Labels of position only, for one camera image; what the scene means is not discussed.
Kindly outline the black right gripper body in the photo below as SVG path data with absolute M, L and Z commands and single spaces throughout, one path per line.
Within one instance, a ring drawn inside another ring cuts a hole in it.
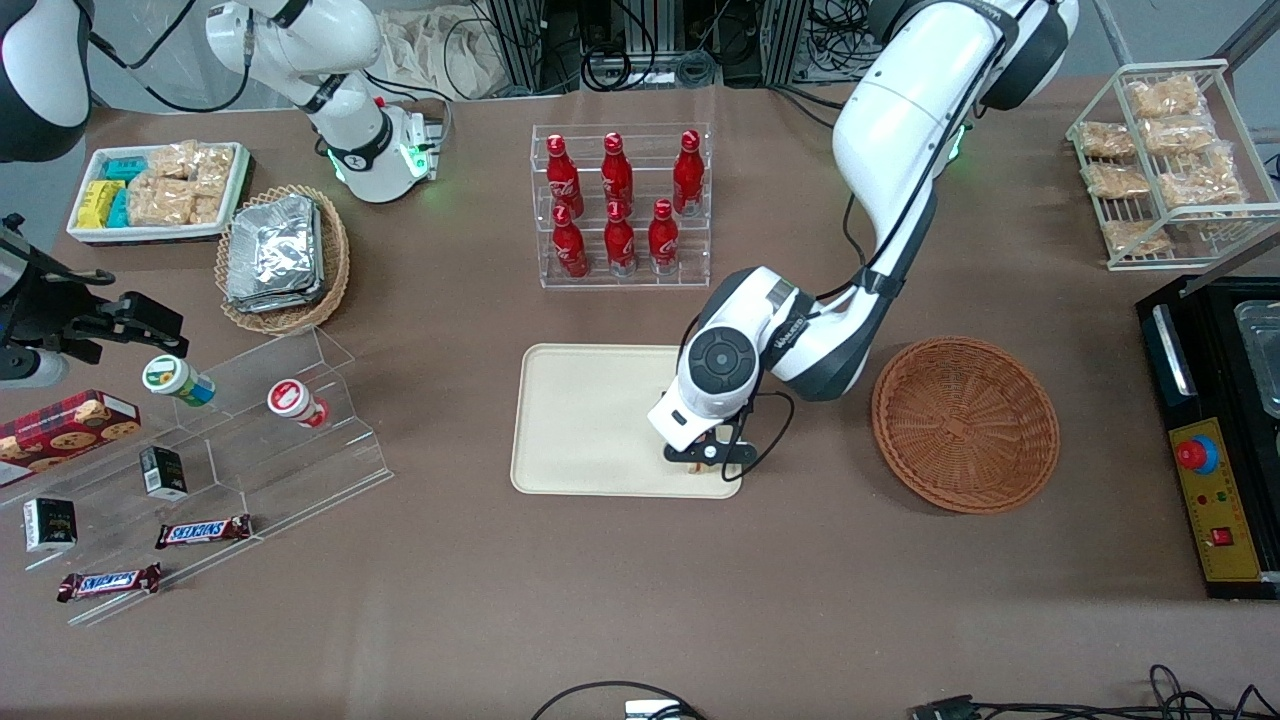
M 3 346 L 67 351 L 108 338 L 113 319 L 101 313 L 108 301 L 91 290 L 114 284 L 115 275 L 73 272 L 27 242 L 24 222 L 3 218 Z

